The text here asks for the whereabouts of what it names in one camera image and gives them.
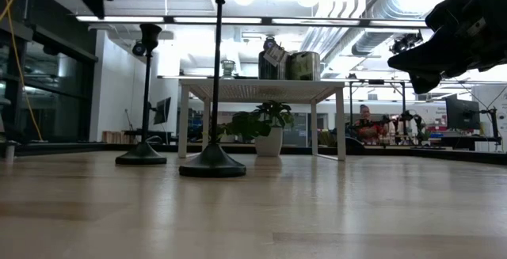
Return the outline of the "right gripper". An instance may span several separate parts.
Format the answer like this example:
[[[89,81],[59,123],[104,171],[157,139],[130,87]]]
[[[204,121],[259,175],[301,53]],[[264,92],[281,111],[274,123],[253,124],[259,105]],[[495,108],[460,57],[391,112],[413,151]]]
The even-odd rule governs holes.
[[[410,74],[416,94],[435,89],[446,71],[485,71],[507,63],[507,0],[443,0],[425,23],[432,37],[387,61]]]

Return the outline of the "green scented candle tin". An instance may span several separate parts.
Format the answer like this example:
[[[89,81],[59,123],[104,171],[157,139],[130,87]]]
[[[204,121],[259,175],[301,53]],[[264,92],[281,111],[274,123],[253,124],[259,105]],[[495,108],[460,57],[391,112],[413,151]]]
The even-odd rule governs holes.
[[[320,54],[313,51],[300,51],[289,55],[286,79],[297,81],[320,80]]]

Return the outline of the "clear ribbed glass candle holder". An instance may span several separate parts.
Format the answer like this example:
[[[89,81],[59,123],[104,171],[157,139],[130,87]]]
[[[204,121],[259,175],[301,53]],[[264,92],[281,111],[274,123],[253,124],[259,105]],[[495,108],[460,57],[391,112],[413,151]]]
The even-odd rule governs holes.
[[[222,76],[221,79],[234,79],[235,61],[225,59],[221,61]]]

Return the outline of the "medium black candlestick holder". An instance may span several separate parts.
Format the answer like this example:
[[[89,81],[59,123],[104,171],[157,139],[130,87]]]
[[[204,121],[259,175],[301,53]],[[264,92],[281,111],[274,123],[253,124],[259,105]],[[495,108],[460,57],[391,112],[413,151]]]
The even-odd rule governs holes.
[[[146,76],[143,93],[143,118],[141,128],[141,141],[130,151],[116,158],[117,165],[165,165],[166,158],[162,157],[147,142],[149,128],[149,94],[151,85],[151,59],[152,52],[158,46],[158,37],[162,29],[155,24],[141,24],[141,42],[146,48]]]

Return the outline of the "floral scented candle tin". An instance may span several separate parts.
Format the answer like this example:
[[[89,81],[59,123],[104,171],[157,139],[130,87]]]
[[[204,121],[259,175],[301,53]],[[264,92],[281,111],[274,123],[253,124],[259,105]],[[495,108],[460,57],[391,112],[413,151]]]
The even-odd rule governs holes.
[[[258,54],[258,78],[268,80],[286,79],[288,53],[278,44],[265,45]]]

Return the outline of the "tall black candlestick holder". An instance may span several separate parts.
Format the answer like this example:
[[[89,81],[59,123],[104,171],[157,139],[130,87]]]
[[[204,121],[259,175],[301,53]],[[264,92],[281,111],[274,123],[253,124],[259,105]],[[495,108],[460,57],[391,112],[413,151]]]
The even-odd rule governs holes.
[[[187,164],[179,168],[179,174],[186,177],[242,177],[246,167],[231,158],[218,144],[218,104],[219,104],[219,69],[220,46],[222,36],[223,5],[225,0],[215,0],[217,5],[215,24],[215,60],[212,83],[212,125],[211,142]]]

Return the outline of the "long LED light bar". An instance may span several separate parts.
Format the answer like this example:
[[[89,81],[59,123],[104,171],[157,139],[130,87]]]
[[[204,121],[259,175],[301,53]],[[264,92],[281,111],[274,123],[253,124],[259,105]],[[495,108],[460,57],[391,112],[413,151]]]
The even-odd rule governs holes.
[[[160,25],[213,25],[217,17],[208,16],[76,16],[81,22],[97,24],[142,24]],[[317,17],[223,17],[224,25],[261,25],[296,27],[342,27],[375,29],[424,29],[426,23],[418,19],[367,19],[367,18],[317,18]]]

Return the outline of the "black ceiling spotlight cluster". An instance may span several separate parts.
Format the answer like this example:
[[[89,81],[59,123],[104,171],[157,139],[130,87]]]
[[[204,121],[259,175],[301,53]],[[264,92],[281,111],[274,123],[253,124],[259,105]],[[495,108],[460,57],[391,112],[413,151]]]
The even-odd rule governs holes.
[[[390,46],[390,52],[394,55],[414,48],[416,45],[423,41],[423,36],[418,33],[407,33],[395,39],[394,43]]]

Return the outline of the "black desktop monitor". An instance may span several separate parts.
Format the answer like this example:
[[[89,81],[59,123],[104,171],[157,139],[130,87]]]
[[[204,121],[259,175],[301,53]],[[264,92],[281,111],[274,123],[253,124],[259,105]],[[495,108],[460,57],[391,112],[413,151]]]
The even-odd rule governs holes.
[[[480,129],[479,103],[460,100],[457,97],[445,99],[448,129]]]

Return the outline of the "person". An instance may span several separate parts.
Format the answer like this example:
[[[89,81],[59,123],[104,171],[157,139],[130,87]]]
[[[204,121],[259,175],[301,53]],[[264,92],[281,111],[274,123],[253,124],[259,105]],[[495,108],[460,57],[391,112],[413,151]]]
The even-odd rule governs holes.
[[[357,138],[363,143],[379,144],[387,135],[389,127],[385,123],[375,122],[371,118],[370,109],[367,105],[360,106],[360,119],[354,125]]]

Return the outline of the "black monitor on pole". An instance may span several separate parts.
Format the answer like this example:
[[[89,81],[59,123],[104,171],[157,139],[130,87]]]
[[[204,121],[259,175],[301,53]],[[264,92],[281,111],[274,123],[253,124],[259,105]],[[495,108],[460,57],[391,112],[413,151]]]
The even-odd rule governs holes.
[[[154,124],[163,124],[168,120],[171,98],[159,101],[154,107]]]

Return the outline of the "white perforated metal shelf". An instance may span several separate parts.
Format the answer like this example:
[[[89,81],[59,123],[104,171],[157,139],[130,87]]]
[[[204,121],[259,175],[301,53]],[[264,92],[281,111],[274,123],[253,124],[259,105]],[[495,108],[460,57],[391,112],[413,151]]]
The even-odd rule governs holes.
[[[337,155],[335,161],[346,160],[345,121],[343,82],[263,80],[263,79],[224,79],[216,85],[211,79],[179,78],[181,87],[181,110],[179,119],[178,157],[187,157],[189,95],[193,94],[204,103],[202,147],[208,145],[209,114],[217,112],[220,102],[254,103],[279,101],[289,104],[309,105],[311,107],[311,152],[318,152],[317,104],[328,97],[335,96],[335,128],[337,129]]]

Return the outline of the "small white stand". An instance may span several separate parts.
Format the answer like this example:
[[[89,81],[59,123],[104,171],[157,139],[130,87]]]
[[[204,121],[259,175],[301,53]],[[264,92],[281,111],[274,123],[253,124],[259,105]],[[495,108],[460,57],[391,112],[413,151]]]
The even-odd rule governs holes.
[[[9,140],[5,143],[5,145],[6,145],[4,154],[5,162],[12,164],[15,159],[16,149],[20,145],[20,143]]]

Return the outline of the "potted plant white pot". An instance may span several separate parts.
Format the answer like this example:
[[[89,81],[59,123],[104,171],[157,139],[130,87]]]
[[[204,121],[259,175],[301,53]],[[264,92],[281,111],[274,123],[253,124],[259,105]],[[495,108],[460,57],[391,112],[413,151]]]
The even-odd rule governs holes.
[[[279,101],[269,100],[251,112],[237,112],[232,120],[218,125],[219,137],[238,136],[246,142],[253,141],[257,156],[278,157],[283,144],[283,131],[294,126],[292,108]]]

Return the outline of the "silver ventilation duct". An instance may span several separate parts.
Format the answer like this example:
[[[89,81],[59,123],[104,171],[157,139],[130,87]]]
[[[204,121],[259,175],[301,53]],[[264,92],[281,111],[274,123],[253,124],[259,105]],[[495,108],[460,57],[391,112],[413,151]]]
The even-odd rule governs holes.
[[[366,18],[371,19],[423,19],[429,12],[431,5],[428,2],[417,0],[375,0],[366,10]],[[353,55],[366,56],[373,53],[374,49],[393,35],[381,29],[374,32],[373,29],[363,29],[352,46]]]

